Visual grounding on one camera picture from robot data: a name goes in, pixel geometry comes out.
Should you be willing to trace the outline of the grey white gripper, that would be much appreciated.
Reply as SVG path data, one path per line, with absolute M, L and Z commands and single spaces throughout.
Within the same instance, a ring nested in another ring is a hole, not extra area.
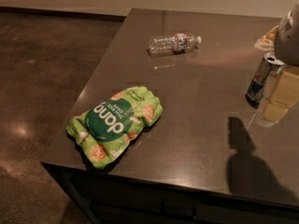
M 275 38 L 275 55 L 288 65 L 271 83 L 269 95 L 259 108 L 256 122 L 272 127 L 299 101 L 299 1 L 281 20 Z

